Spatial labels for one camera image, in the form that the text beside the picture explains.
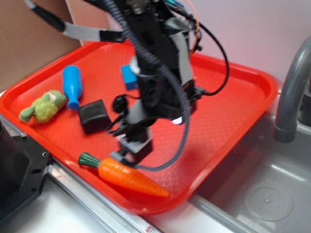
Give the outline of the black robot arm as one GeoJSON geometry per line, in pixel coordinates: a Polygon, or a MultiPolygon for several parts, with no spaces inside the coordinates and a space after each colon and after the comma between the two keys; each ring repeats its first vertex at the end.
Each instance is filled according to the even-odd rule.
{"type": "Polygon", "coordinates": [[[117,96],[118,113],[108,131],[120,136],[121,149],[111,156],[141,169],[151,152],[150,127],[160,118],[180,119],[184,132],[176,154],[149,171],[163,170],[180,157],[188,137],[190,116],[205,91],[197,87],[190,65],[189,33],[193,19],[176,17],[163,0],[92,0],[90,4],[108,12],[122,27],[120,32],[100,33],[102,41],[129,40],[135,49],[130,68],[137,78],[139,97],[128,107],[126,95],[117,96]]]}

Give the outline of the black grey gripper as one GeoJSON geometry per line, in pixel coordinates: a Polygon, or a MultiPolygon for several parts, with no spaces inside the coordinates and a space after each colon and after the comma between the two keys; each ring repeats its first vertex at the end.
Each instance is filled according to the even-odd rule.
{"type": "Polygon", "coordinates": [[[190,115],[195,102],[205,94],[205,90],[189,82],[189,87],[179,87],[167,80],[146,84],[140,89],[140,97],[135,104],[127,106],[126,95],[119,95],[114,99],[113,109],[119,116],[108,125],[108,133],[113,136],[124,136],[119,144],[121,149],[110,156],[129,167],[141,167],[140,162],[152,151],[152,136],[149,130],[158,119],[171,121],[180,120],[185,123],[181,144],[176,154],[162,167],[169,167],[181,155],[185,146],[190,126],[190,115]]]}

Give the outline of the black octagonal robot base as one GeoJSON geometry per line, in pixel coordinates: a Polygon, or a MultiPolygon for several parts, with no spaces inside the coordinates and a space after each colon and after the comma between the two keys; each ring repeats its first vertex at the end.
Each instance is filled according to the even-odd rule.
{"type": "Polygon", "coordinates": [[[50,153],[30,136],[11,136],[0,125],[0,222],[41,195],[50,153]]]}

